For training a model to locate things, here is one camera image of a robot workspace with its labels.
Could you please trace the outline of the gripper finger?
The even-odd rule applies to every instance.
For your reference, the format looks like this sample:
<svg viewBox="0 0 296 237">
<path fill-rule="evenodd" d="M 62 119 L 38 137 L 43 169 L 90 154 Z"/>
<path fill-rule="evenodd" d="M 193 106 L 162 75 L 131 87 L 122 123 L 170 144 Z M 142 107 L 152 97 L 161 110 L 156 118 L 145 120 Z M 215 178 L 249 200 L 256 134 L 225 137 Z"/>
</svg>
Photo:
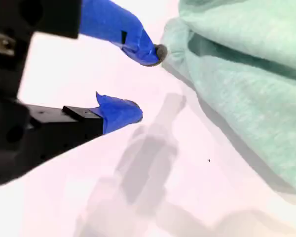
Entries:
<svg viewBox="0 0 296 237">
<path fill-rule="evenodd" d="M 99 105 L 95 108 L 29 106 L 28 169 L 143 118 L 141 108 L 133 101 L 99 93 L 96 99 Z"/>
<path fill-rule="evenodd" d="M 133 61 L 146 67 L 159 65 L 167 48 L 154 44 L 140 20 L 111 0 L 83 0 L 79 33 L 108 41 Z"/>
</svg>

